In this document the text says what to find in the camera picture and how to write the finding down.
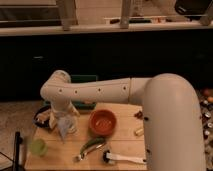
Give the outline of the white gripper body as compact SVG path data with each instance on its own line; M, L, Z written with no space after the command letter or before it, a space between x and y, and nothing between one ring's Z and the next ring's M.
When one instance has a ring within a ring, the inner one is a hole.
M61 118L61 117L67 117L67 118L70 118L70 117L73 117L76 121L76 126L77 126L77 118L80 116L80 113L79 111L74 107L69 107L67 110L56 110L54 108L51 108L51 116L53 117L53 122L54 122L54 126L58 126L57 123L58 123L58 120Z

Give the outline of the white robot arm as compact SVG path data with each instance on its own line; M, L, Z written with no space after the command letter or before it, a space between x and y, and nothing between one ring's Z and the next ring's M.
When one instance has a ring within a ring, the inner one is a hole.
M40 94L59 115L74 101L140 105L148 171L206 171L198 96L179 75L73 83L67 72L57 70Z

